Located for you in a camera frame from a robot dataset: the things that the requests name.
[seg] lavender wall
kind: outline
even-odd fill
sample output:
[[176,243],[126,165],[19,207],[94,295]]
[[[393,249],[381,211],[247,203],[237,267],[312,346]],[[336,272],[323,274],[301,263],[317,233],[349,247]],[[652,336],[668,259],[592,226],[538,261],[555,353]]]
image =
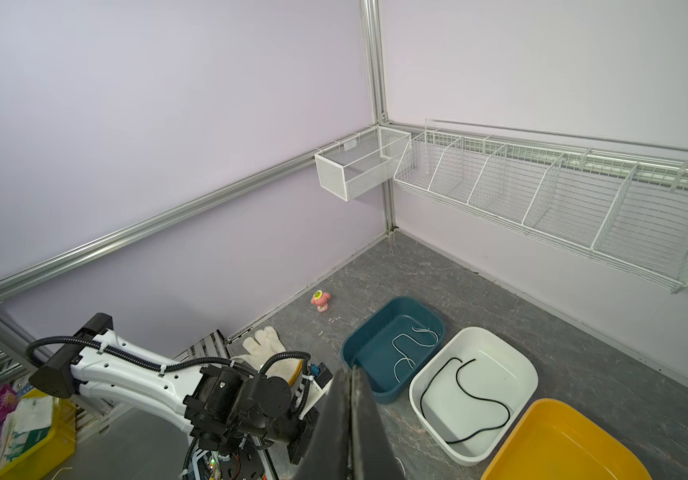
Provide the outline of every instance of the lavender wall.
[[345,203],[305,168],[1,310],[38,338],[71,335],[105,312],[126,339],[173,356],[216,329],[230,335],[257,320],[383,232],[380,189]]
[[392,120],[688,145],[688,2],[380,4]]
[[0,279],[371,116],[357,2],[0,2]]

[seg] white wire mesh basket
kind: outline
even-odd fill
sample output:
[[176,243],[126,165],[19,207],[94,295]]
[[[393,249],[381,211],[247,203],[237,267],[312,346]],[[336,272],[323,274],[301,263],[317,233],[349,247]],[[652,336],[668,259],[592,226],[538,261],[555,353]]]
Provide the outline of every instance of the white wire mesh basket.
[[426,130],[394,178],[673,292],[688,284],[688,163]]
[[315,154],[320,186],[350,201],[395,174],[411,134],[371,127],[320,149]]

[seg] black cable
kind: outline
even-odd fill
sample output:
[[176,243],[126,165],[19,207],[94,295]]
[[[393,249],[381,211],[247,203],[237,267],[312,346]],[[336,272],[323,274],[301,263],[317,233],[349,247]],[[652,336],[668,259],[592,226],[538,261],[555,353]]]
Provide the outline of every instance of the black cable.
[[298,350],[291,350],[288,352],[280,352],[272,355],[269,359],[264,362],[264,365],[262,365],[261,370],[259,370],[259,373],[262,375],[266,375],[266,371],[270,369],[270,367],[275,363],[280,360],[285,360],[285,359],[299,359],[299,360],[309,360],[311,359],[312,356],[307,353],[307,352],[299,352]]
[[435,377],[440,375],[440,372],[442,372],[445,369],[445,367],[448,366],[448,364],[451,362],[451,360],[459,360],[461,363],[464,363],[464,362],[462,362],[462,359],[458,359],[454,356],[449,358],[448,361],[445,362],[445,365],[440,367],[440,370],[437,370],[435,375],[432,376],[432,379],[429,380],[429,383],[427,384],[427,388],[424,389],[424,392],[422,393],[421,398],[418,399],[418,408],[420,408],[422,410],[422,417],[424,417],[424,419],[426,419],[426,417],[427,417],[426,415],[424,415],[424,395],[427,394],[427,390],[429,390],[430,385],[432,384],[432,382],[435,381]]
[[[306,364],[306,360],[302,360],[302,367],[301,367],[301,374],[304,375],[311,375],[310,368]],[[304,406],[306,406],[306,400],[310,397],[310,386],[312,384],[311,379],[305,379],[302,378],[301,383],[304,385],[304,389],[301,394],[301,403],[299,404],[299,408],[296,408],[292,410],[293,413],[301,413],[304,411]]]
[[95,340],[79,339],[77,337],[67,335],[47,336],[43,339],[35,340],[27,345],[27,349],[24,351],[24,354],[27,358],[29,358],[29,361],[32,362],[34,366],[39,368],[43,365],[43,361],[34,355],[34,351],[42,346],[51,345],[53,343],[73,343],[75,345],[89,346],[95,349],[101,348],[101,344]]
[[[427,384],[427,388],[424,389],[424,392],[422,393],[421,398],[419,398],[419,400],[418,400],[418,406],[419,406],[419,408],[422,410],[422,416],[424,417],[424,419],[426,419],[426,416],[424,415],[424,405],[423,405],[424,395],[426,394],[427,390],[429,390],[429,387],[430,387],[430,385],[432,384],[432,382],[435,381],[435,377],[436,377],[440,372],[442,372],[443,369],[445,369],[445,367],[451,362],[451,360],[459,360],[459,361],[461,361],[460,359],[458,359],[458,358],[456,358],[456,357],[451,357],[450,359],[448,359],[448,361],[445,362],[445,365],[443,365],[443,366],[440,368],[440,370],[437,370],[437,372],[436,372],[435,375],[432,377],[432,379],[429,380],[429,384]],[[461,384],[460,381],[458,380],[458,373],[459,373],[464,367],[466,367],[467,365],[469,365],[470,363],[472,363],[474,360],[476,360],[476,359],[469,360],[468,362],[463,363],[459,368],[456,369],[456,375],[455,375],[455,378],[456,378],[456,385],[458,385],[458,388],[461,389],[462,392],[464,392],[464,394],[465,394],[466,396],[469,396],[469,397],[471,397],[471,398],[475,398],[475,399],[477,399],[477,400],[485,400],[486,402],[493,402],[493,403],[497,403],[497,404],[501,405],[503,408],[505,408],[505,409],[507,410],[507,419],[504,420],[504,423],[501,424],[501,425],[499,425],[499,426],[487,427],[487,428],[480,428],[479,430],[477,430],[475,433],[471,434],[470,436],[461,438],[461,439],[459,439],[459,440],[451,440],[451,441],[449,442],[448,440],[443,439],[443,441],[444,441],[445,443],[449,444],[449,445],[454,445],[454,444],[456,444],[456,443],[466,442],[467,440],[469,440],[470,438],[476,436],[477,434],[479,434],[479,433],[481,433],[481,432],[487,432],[488,430],[498,430],[498,429],[500,429],[501,427],[507,425],[507,423],[509,422],[509,419],[512,417],[512,413],[509,411],[509,407],[507,407],[505,404],[503,404],[503,403],[500,402],[499,400],[493,400],[492,398],[483,398],[483,397],[474,396],[474,395],[471,394],[470,392],[467,392],[467,390],[462,386],[462,384]]]
[[186,472],[189,471],[190,469],[190,461],[192,459],[192,452],[195,451],[195,447],[197,445],[197,437],[192,438],[192,442],[190,442],[190,447],[186,450],[186,456],[184,457],[184,466],[181,468],[181,476],[185,476]]
[[[87,346],[89,348],[96,350],[99,350],[101,348],[101,344],[97,340],[81,339],[74,336],[48,336],[40,340],[35,340],[29,345],[27,345],[27,349],[24,353],[36,367],[40,367],[43,365],[43,362],[34,355],[34,351],[42,346],[51,345],[54,343],[72,343],[75,345]],[[108,346],[104,349],[104,352],[109,353],[112,356],[116,356],[117,358],[120,358],[122,360],[125,360],[126,362],[133,363],[134,365],[140,366],[147,370],[152,370],[154,372],[159,372],[160,368],[162,367],[162,365],[159,363],[150,362],[149,360],[142,359],[132,353],[128,353],[125,350],[121,350],[113,346]],[[167,365],[165,367],[165,371],[177,372],[179,370],[187,369],[191,366],[202,365],[205,363],[219,363],[221,365],[227,366],[232,365],[234,369],[240,370],[242,373],[245,373],[246,375],[254,376],[256,374],[256,371],[249,368],[248,366],[245,366],[242,363],[233,362],[229,359],[224,359],[220,356],[204,356],[199,359],[185,360],[184,362]]]

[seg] yellow plastic bin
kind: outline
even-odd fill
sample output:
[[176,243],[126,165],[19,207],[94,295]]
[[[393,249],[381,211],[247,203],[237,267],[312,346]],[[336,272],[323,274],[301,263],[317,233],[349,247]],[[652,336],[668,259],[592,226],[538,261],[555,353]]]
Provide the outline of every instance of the yellow plastic bin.
[[[32,390],[24,398],[46,396]],[[40,480],[74,454],[75,407],[56,398],[51,429],[40,442],[0,470],[0,480]]]
[[578,410],[552,398],[531,404],[482,480],[650,480],[643,464]]

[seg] wire shelf divider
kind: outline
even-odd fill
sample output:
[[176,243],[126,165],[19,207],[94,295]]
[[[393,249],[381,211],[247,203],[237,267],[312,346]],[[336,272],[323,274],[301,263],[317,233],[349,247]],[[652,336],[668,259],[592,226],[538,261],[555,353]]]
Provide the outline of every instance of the wire shelf divider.
[[439,128],[395,162],[411,194],[673,293],[688,285],[688,162]]

